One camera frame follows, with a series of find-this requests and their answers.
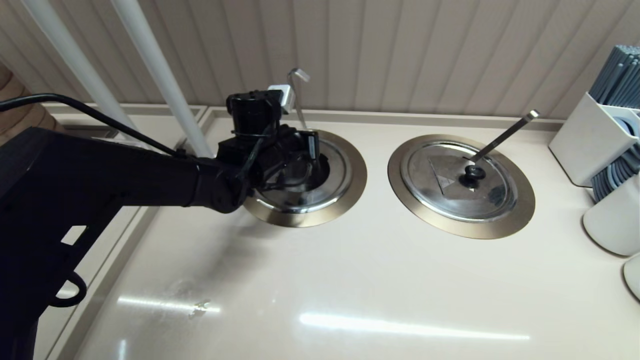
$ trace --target ribbed wall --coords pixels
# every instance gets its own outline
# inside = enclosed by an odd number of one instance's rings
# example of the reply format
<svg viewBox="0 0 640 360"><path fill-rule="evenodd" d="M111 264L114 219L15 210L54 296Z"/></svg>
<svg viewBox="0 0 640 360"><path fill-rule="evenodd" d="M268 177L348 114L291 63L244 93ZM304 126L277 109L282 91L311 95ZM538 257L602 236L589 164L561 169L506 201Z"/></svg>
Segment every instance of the ribbed wall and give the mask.
<svg viewBox="0 0 640 360"><path fill-rule="evenodd" d="M311 76L307 108L562 119L640 0L140 0L187 100ZM108 0L52 0L121 102L164 102ZM33 92L91 101L20 0L0 0L0 61Z"/></svg>

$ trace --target wooden barrel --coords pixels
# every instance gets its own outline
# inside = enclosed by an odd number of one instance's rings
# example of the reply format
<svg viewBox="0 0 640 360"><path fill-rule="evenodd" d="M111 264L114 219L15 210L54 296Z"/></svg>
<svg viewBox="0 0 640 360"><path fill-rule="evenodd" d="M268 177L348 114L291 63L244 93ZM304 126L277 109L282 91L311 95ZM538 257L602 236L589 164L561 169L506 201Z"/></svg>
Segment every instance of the wooden barrel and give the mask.
<svg viewBox="0 0 640 360"><path fill-rule="evenodd" d="M0 64L0 101L25 95L31 93L7 67ZM31 126L64 131L41 104L20 106L0 112L0 145Z"/></svg>

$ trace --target lid knob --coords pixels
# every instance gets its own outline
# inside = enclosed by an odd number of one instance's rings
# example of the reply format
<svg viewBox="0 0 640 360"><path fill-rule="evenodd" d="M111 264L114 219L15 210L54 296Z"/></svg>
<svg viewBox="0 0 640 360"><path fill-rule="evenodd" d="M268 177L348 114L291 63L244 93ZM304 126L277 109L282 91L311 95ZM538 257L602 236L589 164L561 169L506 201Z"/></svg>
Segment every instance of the lid knob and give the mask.
<svg viewBox="0 0 640 360"><path fill-rule="evenodd" d="M465 167L465 174L460 175L458 181L462 186L470 189L478 187L478 180L486 178L486 172L483 168L477 165L467 165Z"/></svg>

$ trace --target circular metal ring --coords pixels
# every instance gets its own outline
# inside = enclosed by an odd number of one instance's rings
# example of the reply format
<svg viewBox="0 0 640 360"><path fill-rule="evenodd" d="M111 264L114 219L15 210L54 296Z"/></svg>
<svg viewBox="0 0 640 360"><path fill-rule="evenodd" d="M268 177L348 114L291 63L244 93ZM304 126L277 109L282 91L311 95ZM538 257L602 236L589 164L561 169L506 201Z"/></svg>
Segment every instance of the circular metal ring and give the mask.
<svg viewBox="0 0 640 360"><path fill-rule="evenodd" d="M367 184L367 165L358 150L347 140L327 131L318 132L322 143L330 143L344 154L350 166L350 183L337 200L318 209L308 211L282 211L276 206L270 206L260 199L259 194L248 197L244 207L255 217L269 224L285 227L310 227L329 222L346 213L358 201Z"/></svg>
<svg viewBox="0 0 640 360"><path fill-rule="evenodd" d="M483 144L454 135L425 135L408 140L391 155L387 174L391 188L398 199L417 217L448 233L475 239L497 239L515 234L529 223L536 207L533 188L524 173L505 155L493 150L486 157L500 163L513 179L518 191L518 200L513 209L503 217L491 222L465 222L447 217L421 203L409 191L401 175L401 164L408 151L421 143L431 142L464 143L479 151Z"/></svg>

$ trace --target white countertop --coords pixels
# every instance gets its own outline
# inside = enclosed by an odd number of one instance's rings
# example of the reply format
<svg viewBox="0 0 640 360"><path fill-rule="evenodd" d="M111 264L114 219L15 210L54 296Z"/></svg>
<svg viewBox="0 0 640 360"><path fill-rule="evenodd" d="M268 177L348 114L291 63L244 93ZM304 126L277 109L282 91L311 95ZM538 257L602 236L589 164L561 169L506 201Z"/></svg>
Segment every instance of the white countertop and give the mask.
<svg viewBox="0 0 640 360"><path fill-rule="evenodd" d="M640 304L621 279L625 259L584 232L592 201L547 149L553 133L521 131L499 149L533 186L529 225L473 240L407 210L387 161L419 135L487 143L501 129L309 126L364 157L367 186L353 208L304 229L244 209L161 209L78 359L640 358ZM209 143L216 148L231 128L215 120Z"/></svg>

